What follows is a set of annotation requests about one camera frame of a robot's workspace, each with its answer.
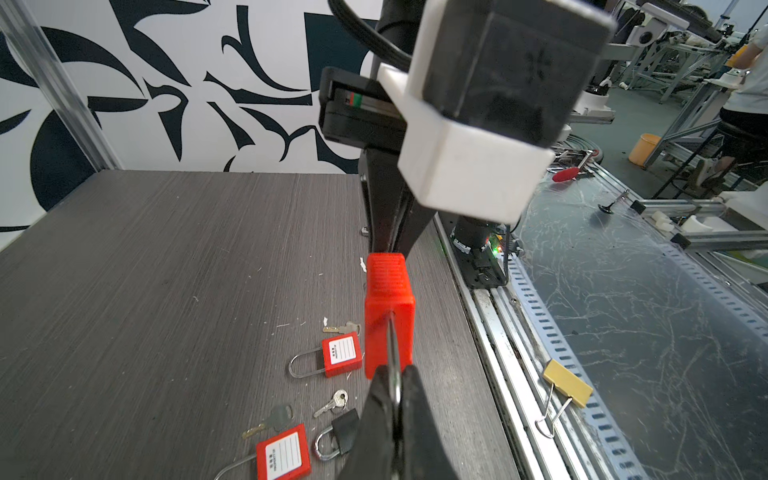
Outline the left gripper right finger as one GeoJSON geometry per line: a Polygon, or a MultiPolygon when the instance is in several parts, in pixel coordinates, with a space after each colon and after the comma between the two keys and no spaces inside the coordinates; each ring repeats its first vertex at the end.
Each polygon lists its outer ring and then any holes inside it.
{"type": "Polygon", "coordinates": [[[398,474],[400,479],[458,479],[415,365],[407,366],[402,374],[398,474]]]}

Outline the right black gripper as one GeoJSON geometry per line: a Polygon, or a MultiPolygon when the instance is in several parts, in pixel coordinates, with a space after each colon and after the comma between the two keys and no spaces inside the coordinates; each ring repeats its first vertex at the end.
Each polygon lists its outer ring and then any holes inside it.
{"type": "Polygon", "coordinates": [[[370,252],[408,255],[436,211],[406,193],[390,153],[401,150],[407,122],[378,81],[336,67],[322,70],[319,102],[325,139],[364,149],[359,173],[370,252]]]}

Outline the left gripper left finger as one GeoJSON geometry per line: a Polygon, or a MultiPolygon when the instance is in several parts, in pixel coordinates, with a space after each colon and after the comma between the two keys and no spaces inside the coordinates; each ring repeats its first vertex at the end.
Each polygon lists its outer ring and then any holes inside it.
{"type": "Polygon", "coordinates": [[[389,369],[379,366],[370,384],[354,445],[338,479],[393,478],[394,392],[389,369]]]}

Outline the small black padlock front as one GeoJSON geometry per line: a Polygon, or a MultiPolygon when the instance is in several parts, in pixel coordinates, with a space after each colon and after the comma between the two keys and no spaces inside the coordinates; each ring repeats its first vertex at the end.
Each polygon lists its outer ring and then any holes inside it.
{"type": "Polygon", "coordinates": [[[335,418],[328,427],[318,433],[313,442],[315,457],[329,462],[348,454],[355,443],[359,425],[356,408],[335,418]]]}

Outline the red padlock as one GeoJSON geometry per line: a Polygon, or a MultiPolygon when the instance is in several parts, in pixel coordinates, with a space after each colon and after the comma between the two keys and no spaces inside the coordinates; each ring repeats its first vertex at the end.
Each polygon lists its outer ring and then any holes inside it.
{"type": "Polygon", "coordinates": [[[367,257],[364,303],[364,368],[373,379],[380,366],[389,369],[390,394],[399,407],[404,394],[403,370],[413,362],[415,296],[405,257],[371,253],[367,257]]]}
{"type": "Polygon", "coordinates": [[[304,379],[315,375],[324,375],[326,378],[341,374],[351,373],[362,367],[363,351],[359,334],[347,333],[325,339],[321,347],[294,355],[288,362],[288,374],[295,379],[304,379]],[[322,367],[319,369],[299,372],[295,369],[295,362],[301,357],[322,354],[322,367]]]}
{"type": "Polygon", "coordinates": [[[253,460],[256,461],[257,479],[293,480],[310,475],[312,465],[305,425],[298,424],[258,443],[254,454],[223,467],[214,479],[219,480],[231,470],[253,460]]]}

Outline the red padlock front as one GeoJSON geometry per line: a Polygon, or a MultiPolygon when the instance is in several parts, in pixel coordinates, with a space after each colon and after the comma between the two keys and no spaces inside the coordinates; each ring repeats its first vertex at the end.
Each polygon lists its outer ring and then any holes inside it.
{"type": "Polygon", "coordinates": [[[363,351],[359,334],[347,333],[325,339],[321,347],[294,355],[288,362],[288,374],[295,379],[304,379],[315,375],[324,375],[326,378],[341,374],[351,373],[362,367],[363,351]],[[299,372],[295,369],[295,362],[301,357],[322,354],[322,367],[319,369],[299,372]]]}

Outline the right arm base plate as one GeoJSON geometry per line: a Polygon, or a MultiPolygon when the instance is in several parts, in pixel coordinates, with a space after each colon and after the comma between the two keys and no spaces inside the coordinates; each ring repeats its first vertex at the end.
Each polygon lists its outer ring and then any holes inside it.
{"type": "Polygon", "coordinates": [[[497,224],[473,217],[459,216],[449,240],[461,277],[469,289],[493,289],[508,282],[505,267],[496,257],[498,249],[491,238],[497,224]]]}

